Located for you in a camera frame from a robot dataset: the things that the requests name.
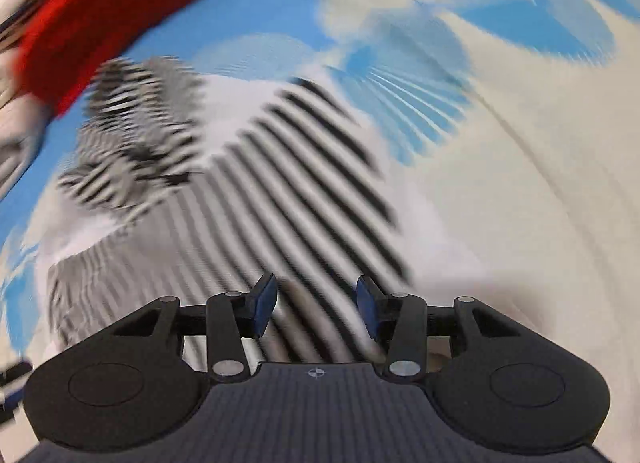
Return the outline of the blue white patterned bedsheet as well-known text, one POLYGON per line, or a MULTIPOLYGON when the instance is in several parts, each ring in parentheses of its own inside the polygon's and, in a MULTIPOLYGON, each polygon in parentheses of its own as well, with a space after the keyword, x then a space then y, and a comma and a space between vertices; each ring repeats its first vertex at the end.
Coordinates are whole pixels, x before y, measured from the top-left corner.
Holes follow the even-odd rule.
POLYGON ((394 335, 373 361, 259 359, 251 287, 58 345, 50 269, 126 223, 58 189, 96 70, 61 115, 36 98, 1 194, 3 461, 638 460, 639 0, 194 0, 110 60, 160 56, 203 79, 198 170, 281 82, 363 117, 410 271, 381 290, 394 335))

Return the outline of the black white striped garment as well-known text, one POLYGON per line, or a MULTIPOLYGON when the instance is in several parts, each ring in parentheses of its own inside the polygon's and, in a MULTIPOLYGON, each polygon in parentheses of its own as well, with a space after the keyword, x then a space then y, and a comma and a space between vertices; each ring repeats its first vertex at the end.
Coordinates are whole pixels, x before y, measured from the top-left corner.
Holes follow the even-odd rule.
POLYGON ((188 305, 281 284, 252 353, 270 361, 373 361, 355 304, 361 275, 408 287, 386 158, 363 117, 321 77, 272 85, 248 122, 182 186, 127 215, 48 275, 62 347, 164 295, 188 305))

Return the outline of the red knit garment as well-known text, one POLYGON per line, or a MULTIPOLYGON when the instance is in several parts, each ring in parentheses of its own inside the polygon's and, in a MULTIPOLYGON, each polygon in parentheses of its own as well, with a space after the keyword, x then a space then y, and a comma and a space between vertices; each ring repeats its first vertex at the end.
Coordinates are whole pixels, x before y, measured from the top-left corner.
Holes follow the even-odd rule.
POLYGON ((192 1, 46 0, 18 47, 18 85, 61 115, 103 62, 192 1))

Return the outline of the small striped cloth piece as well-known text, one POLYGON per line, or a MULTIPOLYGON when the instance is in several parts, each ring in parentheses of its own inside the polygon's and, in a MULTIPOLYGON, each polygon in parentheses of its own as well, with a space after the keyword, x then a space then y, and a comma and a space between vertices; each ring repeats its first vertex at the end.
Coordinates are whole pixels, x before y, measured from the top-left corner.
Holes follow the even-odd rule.
POLYGON ((84 209, 129 221, 186 184, 204 155, 202 87, 174 56, 104 62, 86 99, 75 164, 58 189, 84 209))

